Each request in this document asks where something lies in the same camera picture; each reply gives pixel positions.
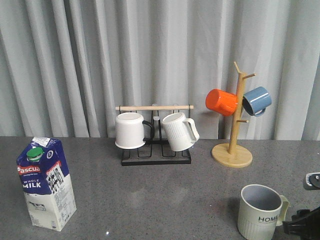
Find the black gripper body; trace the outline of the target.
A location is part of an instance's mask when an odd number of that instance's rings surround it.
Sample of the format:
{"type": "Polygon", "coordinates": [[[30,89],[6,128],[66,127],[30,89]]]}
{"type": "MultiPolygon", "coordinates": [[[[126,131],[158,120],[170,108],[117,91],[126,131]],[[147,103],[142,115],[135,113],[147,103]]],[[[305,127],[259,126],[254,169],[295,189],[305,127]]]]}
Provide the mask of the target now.
{"type": "MultiPolygon", "coordinates": [[[[320,173],[307,173],[303,180],[305,190],[320,189],[320,173]]],[[[283,221],[283,231],[288,235],[299,236],[300,238],[320,237],[320,208],[314,210],[299,209],[291,216],[291,221],[283,221]]]]}

